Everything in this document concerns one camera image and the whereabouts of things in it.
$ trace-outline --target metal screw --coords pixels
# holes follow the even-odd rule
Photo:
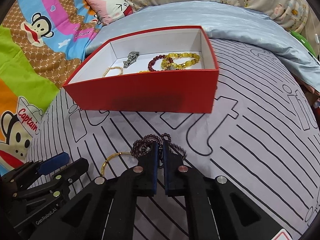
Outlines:
[[[219,182],[220,184],[225,184],[227,183],[227,178],[225,176],[219,176],[217,177],[217,182]]]
[[[134,171],[135,173],[140,173],[140,172],[143,172],[143,168],[142,168],[141,166],[135,166],[135,167],[133,168],[133,171]]]
[[[189,168],[187,166],[181,165],[178,168],[178,171],[180,172],[187,172],[189,170]]]
[[[59,192],[59,191],[55,191],[55,192],[53,193],[53,196],[54,196],[54,197],[59,197],[59,195],[60,195],[60,192]]]
[[[95,182],[95,184],[97,184],[97,185],[101,185],[101,184],[103,184],[104,183],[104,177],[96,177],[95,179],[94,179],[94,182]]]

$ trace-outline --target green object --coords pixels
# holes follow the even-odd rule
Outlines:
[[[17,97],[46,111],[59,89],[50,80],[39,76],[21,48],[11,38],[10,29],[0,25],[0,79]]]
[[[309,50],[313,56],[315,56],[315,58],[317,58],[315,51],[313,50],[312,46],[310,45],[310,43],[307,41],[305,37],[303,37],[301,34],[294,31],[290,31],[290,33],[293,37],[295,37],[298,41],[300,41],[302,45],[305,46],[306,49]]]

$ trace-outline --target white star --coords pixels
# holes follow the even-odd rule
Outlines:
[[[64,40],[63,42],[59,42],[59,49],[62,48],[63,46],[66,46],[68,44],[68,42],[70,41],[70,39]]]

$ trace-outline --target dark brown beaded bracelet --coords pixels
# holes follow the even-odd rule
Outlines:
[[[152,66],[156,63],[156,61],[157,61],[158,59],[161,59],[161,58],[166,59],[166,60],[168,61],[168,63],[173,63],[173,59],[170,58],[169,56],[159,55],[159,56],[154,57],[153,60],[151,60],[151,61],[149,62],[149,64],[148,64],[148,70],[150,70],[151,72],[152,72],[152,71],[158,71],[158,70],[153,69]]]

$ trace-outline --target red box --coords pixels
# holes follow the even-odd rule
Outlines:
[[[137,61],[124,69],[131,51]],[[188,70],[144,72],[157,55],[192,52],[200,62]],[[190,58],[177,59],[183,63]],[[154,69],[160,70],[161,60]],[[201,26],[175,26],[144,30],[112,38],[96,49],[63,85],[84,110],[211,113],[219,67],[210,41]]]

